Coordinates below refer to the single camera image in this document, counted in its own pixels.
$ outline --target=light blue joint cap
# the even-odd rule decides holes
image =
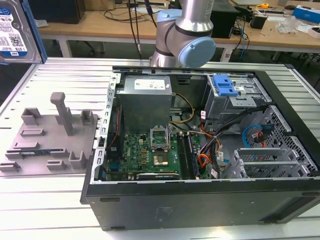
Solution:
[[[166,9],[158,12],[157,22],[174,21],[182,15],[181,9]]]
[[[216,43],[211,37],[200,37],[181,50],[178,61],[185,67],[199,68],[210,61],[215,51]]]

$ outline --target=hard drive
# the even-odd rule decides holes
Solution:
[[[0,63],[41,64],[47,60],[27,0],[0,0]]]

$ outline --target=desk leg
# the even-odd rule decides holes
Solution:
[[[62,56],[64,58],[72,58],[72,52],[70,49],[69,41],[66,39],[58,39],[58,41],[62,52]]]
[[[100,42],[100,53],[104,54],[106,52],[106,43],[104,41]]]
[[[272,60],[275,61],[275,62],[278,61],[280,55],[281,55],[281,51],[276,51],[276,52],[274,53],[274,55],[273,55]]]
[[[230,61],[232,51],[233,51],[232,48],[224,48],[222,52],[222,56],[220,58],[220,62],[228,63]]]

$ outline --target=metal table frame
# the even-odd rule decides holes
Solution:
[[[73,113],[81,106],[101,115],[109,75],[117,65],[147,66],[148,61],[49,58],[44,65],[32,65],[0,107],[0,155],[18,132],[25,107],[56,114],[48,101],[53,91],[66,92],[65,104]],[[280,64],[211,62],[205,67],[227,70],[231,65],[266,71],[320,139],[320,96],[297,71]],[[90,207],[79,202],[83,182],[84,174],[0,178],[0,235],[3,239],[320,239],[320,205],[287,224],[103,232]]]
[[[100,42],[100,51],[104,53],[108,42],[110,43],[134,43],[133,38],[127,37],[108,37],[108,36],[78,36],[78,35],[56,35],[56,34],[41,34],[43,39],[57,40],[60,45],[62,56],[64,58],[72,58],[72,52],[69,41],[93,41]],[[156,44],[155,39],[140,39],[142,44]],[[222,48],[223,53],[220,62],[229,62],[233,49],[237,46],[236,43],[216,43],[217,48]],[[243,45],[240,44],[238,49],[242,49]],[[249,50],[262,50],[262,51],[277,51],[277,52],[292,52],[292,53],[314,53],[320,54],[320,48],[300,48],[300,47],[284,47],[284,46],[267,46],[251,44]]]

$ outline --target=floor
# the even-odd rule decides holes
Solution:
[[[45,49],[49,57],[61,57],[58,44],[52,40],[44,40]],[[132,43],[106,43],[106,52],[100,52],[100,44],[91,42],[95,49],[95,56],[90,54],[91,49],[82,41],[70,41],[70,47],[73,57],[75,58],[111,58],[111,59],[136,59],[138,57],[135,45]],[[154,53],[155,46],[152,44],[142,44],[142,58],[148,59]],[[222,49],[218,48],[211,61],[218,62],[220,60]],[[240,62],[240,50],[234,52],[231,56],[231,62]],[[241,62],[244,63],[264,63],[274,64],[272,60],[273,51],[248,50]],[[316,60],[307,60],[307,57],[298,59],[298,53],[283,53],[278,63],[292,64],[300,74],[320,92],[320,63]],[[0,65],[0,105],[10,94],[12,89],[27,71],[29,64],[10,64]]]

